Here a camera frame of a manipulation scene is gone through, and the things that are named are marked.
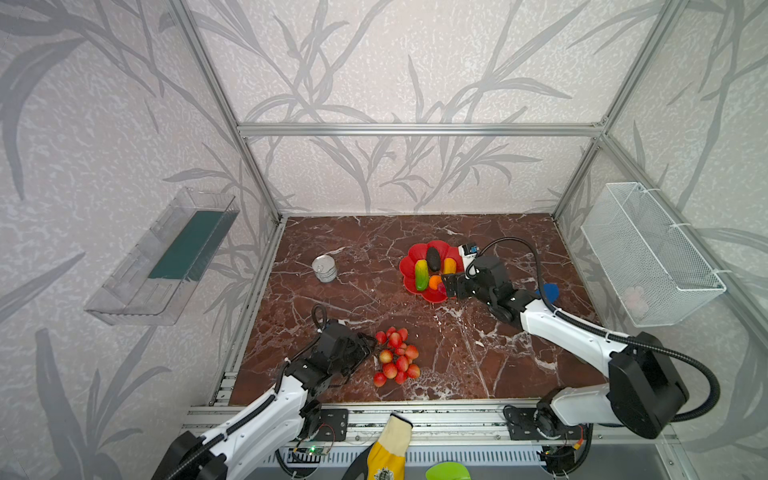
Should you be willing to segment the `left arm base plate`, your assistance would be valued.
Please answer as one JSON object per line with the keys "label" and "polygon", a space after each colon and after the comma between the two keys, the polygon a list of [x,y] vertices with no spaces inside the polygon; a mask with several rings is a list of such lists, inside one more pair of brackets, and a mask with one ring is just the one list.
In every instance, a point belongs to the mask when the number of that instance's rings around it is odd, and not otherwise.
{"label": "left arm base plate", "polygon": [[321,408],[308,414],[298,438],[324,442],[344,441],[348,426],[348,409]]}

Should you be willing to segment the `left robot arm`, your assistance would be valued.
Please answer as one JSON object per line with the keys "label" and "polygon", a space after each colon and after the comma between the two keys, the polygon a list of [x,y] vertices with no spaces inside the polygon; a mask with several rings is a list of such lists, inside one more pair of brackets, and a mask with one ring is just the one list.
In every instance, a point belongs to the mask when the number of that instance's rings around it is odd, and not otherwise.
{"label": "left robot arm", "polygon": [[245,479],[288,443],[312,438],[322,426],[319,397],[349,379],[369,359],[375,337],[327,320],[317,336],[285,361],[275,384],[220,425],[189,431],[169,446],[154,479]]}

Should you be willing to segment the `red fake cherry bunch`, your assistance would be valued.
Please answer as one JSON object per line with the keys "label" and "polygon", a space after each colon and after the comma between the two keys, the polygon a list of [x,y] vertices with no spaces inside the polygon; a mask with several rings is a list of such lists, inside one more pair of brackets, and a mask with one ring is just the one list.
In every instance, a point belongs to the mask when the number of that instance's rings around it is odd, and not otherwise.
{"label": "red fake cherry bunch", "polygon": [[377,370],[373,375],[373,385],[382,388],[393,381],[403,385],[408,380],[421,377],[420,366],[416,363],[419,349],[409,344],[409,331],[406,328],[390,327],[374,335],[378,347],[375,353]]}

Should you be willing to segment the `small fake orange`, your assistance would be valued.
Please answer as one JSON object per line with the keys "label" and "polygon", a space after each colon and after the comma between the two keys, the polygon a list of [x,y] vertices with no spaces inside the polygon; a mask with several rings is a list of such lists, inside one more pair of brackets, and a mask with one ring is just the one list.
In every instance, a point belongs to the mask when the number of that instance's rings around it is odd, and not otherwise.
{"label": "small fake orange", "polygon": [[442,279],[441,279],[440,275],[432,275],[429,278],[428,287],[431,290],[437,291],[437,290],[439,290],[441,288],[441,285],[442,285]]}

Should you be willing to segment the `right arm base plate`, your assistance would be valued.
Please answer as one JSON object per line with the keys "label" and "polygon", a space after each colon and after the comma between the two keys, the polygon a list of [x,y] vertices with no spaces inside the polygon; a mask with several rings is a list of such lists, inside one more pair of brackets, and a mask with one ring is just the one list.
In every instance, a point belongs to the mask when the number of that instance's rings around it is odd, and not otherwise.
{"label": "right arm base plate", "polygon": [[537,408],[505,405],[502,414],[511,440],[578,443],[583,439],[581,426],[566,426]]}

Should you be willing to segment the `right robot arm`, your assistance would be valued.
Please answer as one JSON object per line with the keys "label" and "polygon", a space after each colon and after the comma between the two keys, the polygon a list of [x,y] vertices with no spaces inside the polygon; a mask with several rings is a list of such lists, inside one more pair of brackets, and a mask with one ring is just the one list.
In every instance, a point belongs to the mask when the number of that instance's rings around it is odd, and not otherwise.
{"label": "right robot arm", "polygon": [[721,398],[715,373],[668,349],[654,336],[612,331],[555,306],[535,265],[535,290],[518,289],[506,266],[474,243],[459,247],[463,270],[442,277],[446,294],[483,303],[499,322],[540,337],[596,369],[604,383],[563,387],[542,397],[532,415],[537,431],[556,438],[567,427],[624,427],[654,439],[670,423],[709,413]]}

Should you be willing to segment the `dark fake avocado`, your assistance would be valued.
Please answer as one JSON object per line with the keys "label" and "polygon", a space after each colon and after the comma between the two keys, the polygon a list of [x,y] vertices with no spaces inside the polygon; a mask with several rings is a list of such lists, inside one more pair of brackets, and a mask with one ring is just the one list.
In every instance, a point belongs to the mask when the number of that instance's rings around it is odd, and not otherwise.
{"label": "dark fake avocado", "polygon": [[426,264],[430,272],[439,273],[442,267],[442,258],[439,250],[434,246],[429,246],[425,256]]}

